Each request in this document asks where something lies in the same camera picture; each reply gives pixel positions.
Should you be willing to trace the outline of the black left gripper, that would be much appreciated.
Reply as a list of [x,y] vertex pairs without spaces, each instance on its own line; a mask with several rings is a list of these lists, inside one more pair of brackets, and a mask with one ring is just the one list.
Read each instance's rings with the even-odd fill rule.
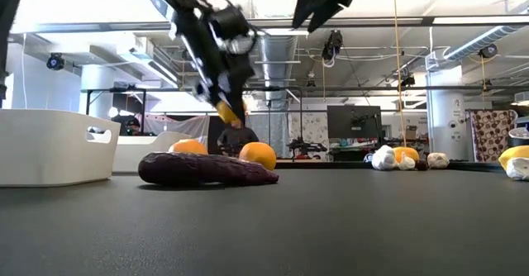
[[255,74],[249,53],[256,45],[256,28],[231,3],[219,10],[197,3],[169,7],[174,34],[184,42],[199,73],[193,95],[219,115],[228,114],[228,122],[245,123],[243,87]]

